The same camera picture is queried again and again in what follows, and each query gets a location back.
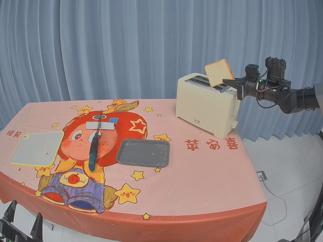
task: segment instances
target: table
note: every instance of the table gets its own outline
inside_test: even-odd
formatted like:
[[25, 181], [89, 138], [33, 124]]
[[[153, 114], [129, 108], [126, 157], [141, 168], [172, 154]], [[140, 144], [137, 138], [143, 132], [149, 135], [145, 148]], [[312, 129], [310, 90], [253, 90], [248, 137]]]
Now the table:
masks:
[[[16, 199], [53, 223], [112, 240], [249, 241], [266, 198], [240, 136], [234, 129], [217, 139], [176, 118], [175, 106], [175, 99], [27, 104], [0, 133], [1, 201]], [[84, 126], [101, 109], [102, 121], [116, 125], [101, 130], [99, 159], [90, 172], [93, 130]], [[54, 165], [10, 164], [24, 133], [58, 130], [65, 135]], [[168, 166], [117, 163], [125, 138], [169, 141]]]

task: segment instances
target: electrical outlet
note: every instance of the electrical outlet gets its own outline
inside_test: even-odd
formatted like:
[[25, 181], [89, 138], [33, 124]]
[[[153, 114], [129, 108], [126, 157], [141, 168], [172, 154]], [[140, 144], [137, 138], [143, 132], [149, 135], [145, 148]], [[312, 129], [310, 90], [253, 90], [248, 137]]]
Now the electrical outlet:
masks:
[[259, 181], [263, 181], [263, 180], [267, 180], [267, 177], [266, 177], [266, 174], [264, 173], [264, 171], [257, 171], [257, 175], [258, 175], [258, 178], [259, 178]]

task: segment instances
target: blue-gray curtain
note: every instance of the blue-gray curtain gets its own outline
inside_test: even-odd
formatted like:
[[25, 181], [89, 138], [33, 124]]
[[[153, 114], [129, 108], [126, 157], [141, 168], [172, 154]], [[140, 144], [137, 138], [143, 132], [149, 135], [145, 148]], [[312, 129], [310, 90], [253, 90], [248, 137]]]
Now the blue-gray curtain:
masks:
[[[225, 58], [243, 77], [268, 56], [286, 60], [292, 88], [323, 82], [323, 0], [0, 0], [0, 128], [29, 102], [175, 98], [207, 64]], [[320, 110], [251, 97], [238, 121], [251, 140], [323, 125]]]

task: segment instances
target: toast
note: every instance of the toast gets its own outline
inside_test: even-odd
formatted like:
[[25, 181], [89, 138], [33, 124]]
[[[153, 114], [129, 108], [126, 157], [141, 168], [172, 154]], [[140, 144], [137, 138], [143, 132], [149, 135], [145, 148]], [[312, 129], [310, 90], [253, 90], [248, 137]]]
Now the toast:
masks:
[[211, 87], [223, 83], [222, 79], [235, 79], [228, 62], [225, 59], [209, 64], [205, 66], [204, 69]]

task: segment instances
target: cream toaster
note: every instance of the cream toaster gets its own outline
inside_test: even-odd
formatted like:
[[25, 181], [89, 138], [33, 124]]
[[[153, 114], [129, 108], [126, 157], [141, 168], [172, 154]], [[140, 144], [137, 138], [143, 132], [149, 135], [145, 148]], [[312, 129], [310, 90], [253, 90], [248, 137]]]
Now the cream toaster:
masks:
[[236, 89], [210, 87], [206, 75], [194, 73], [178, 80], [175, 116], [224, 139], [236, 128], [240, 100]]

